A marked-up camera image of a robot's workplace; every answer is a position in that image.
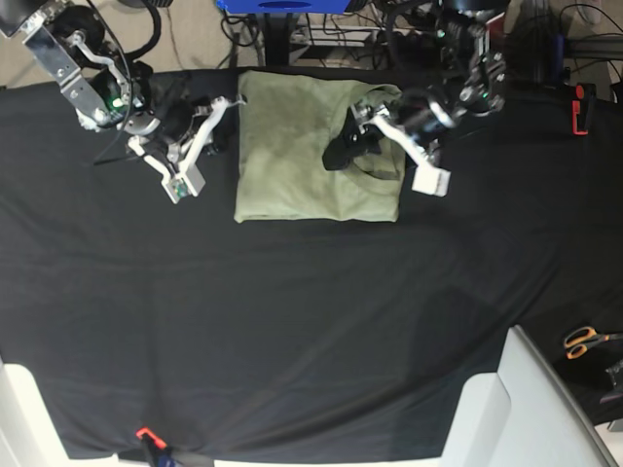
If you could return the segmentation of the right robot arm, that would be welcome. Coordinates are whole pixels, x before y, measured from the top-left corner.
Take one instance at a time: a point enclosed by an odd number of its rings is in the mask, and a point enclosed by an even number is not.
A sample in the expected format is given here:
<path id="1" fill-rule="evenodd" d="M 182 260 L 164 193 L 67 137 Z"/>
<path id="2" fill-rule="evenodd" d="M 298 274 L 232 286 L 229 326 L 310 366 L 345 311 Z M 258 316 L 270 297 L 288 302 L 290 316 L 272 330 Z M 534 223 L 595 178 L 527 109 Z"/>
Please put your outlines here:
<path id="1" fill-rule="evenodd" d="M 144 2 L 153 32 L 135 51 L 123 49 L 95 5 L 73 1 L 4 1 L 1 34 L 23 37 L 24 47 L 58 85 L 86 130 L 127 135 L 124 160 L 139 159 L 157 171 L 172 203 L 197 197 L 205 179 L 200 155 L 216 153 L 215 129 L 227 111 L 246 99 L 193 100 L 185 82 L 154 80 L 142 56 L 159 43 L 162 19 Z"/>

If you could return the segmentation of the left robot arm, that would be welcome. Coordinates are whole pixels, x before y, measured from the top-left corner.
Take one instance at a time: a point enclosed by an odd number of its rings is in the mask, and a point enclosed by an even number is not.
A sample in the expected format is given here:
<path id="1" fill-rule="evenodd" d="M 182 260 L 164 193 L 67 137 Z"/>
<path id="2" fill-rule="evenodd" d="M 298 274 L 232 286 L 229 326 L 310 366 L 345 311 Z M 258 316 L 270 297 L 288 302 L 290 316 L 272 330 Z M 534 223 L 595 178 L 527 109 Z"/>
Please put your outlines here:
<path id="1" fill-rule="evenodd" d="M 451 173 L 439 165 L 441 137 L 464 117 L 487 117 L 505 103 L 506 62 L 492 48 L 491 32 L 507 6 L 505 1 L 434 2 L 426 28 L 439 53 L 441 83 L 403 90 L 390 101 L 362 97 L 350 104 L 341 132 L 322 155 L 324 168 L 345 170 L 357 157 L 377 154 L 388 139 L 415 165 L 413 191 L 445 196 Z"/>

